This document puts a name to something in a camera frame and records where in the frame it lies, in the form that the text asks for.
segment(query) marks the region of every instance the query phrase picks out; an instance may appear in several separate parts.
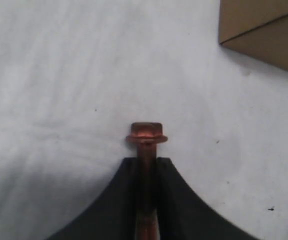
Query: white fabric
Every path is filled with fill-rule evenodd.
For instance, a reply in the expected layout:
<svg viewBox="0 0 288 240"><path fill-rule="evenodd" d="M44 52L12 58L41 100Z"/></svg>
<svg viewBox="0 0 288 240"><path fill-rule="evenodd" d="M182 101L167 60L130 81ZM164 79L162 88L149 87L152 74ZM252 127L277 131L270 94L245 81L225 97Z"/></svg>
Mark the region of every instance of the white fabric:
<svg viewBox="0 0 288 240"><path fill-rule="evenodd" d="M77 216L134 155L135 121L164 124L160 155L224 217L288 239L288 72L219 47L218 13L219 0L0 0L0 240Z"/></svg>

